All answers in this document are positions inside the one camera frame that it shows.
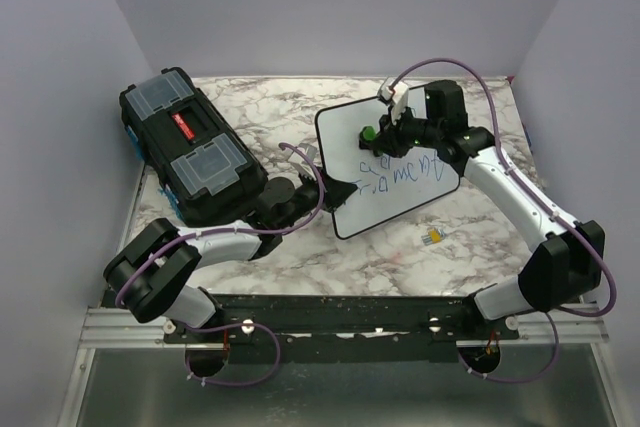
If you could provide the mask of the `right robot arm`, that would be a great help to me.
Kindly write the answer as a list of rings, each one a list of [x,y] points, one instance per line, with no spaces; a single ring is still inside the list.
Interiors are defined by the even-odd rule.
[[[426,115],[409,109],[409,88],[391,79],[378,91],[387,111],[377,128],[365,127],[359,147],[375,156],[401,158],[413,148],[429,148],[460,177],[480,189],[516,227],[531,256],[518,275],[471,296],[460,326],[480,339],[497,319],[527,311],[549,312],[594,290],[604,231],[595,221],[580,222],[557,207],[508,158],[496,137],[468,122],[464,94],[451,80],[424,87]]]

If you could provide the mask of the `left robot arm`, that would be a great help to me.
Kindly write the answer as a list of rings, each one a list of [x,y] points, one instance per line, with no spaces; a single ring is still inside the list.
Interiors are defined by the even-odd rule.
[[[249,214],[230,224],[178,227],[166,218],[149,223],[103,272],[115,304],[140,323],[165,317],[187,326],[201,342],[214,340],[222,327],[221,305],[203,287],[187,281],[203,267],[252,261],[269,255],[283,236],[324,210],[333,213],[357,191],[354,183],[326,174],[321,183],[306,176],[301,184],[270,179]]]

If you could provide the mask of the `green black whiteboard eraser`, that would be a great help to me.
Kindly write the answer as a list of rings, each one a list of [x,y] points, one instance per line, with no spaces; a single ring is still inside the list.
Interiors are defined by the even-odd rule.
[[[373,126],[363,127],[358,136],[358,147],[361,150],[373,151],[375,149],[376,137],[377,132]]]

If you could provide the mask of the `white whiteboard black frame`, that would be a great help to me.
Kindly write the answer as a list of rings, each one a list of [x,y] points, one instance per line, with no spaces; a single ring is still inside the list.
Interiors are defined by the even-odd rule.
[[[379,127],[388,111],[375,97],[322,109],[315,128],[325,172],[356,190],[332,214],[334,232],[346,240],[458,189],[460,177],[433,149],[415,147],[402,158],[376,157],[358,146],[361,130]]]

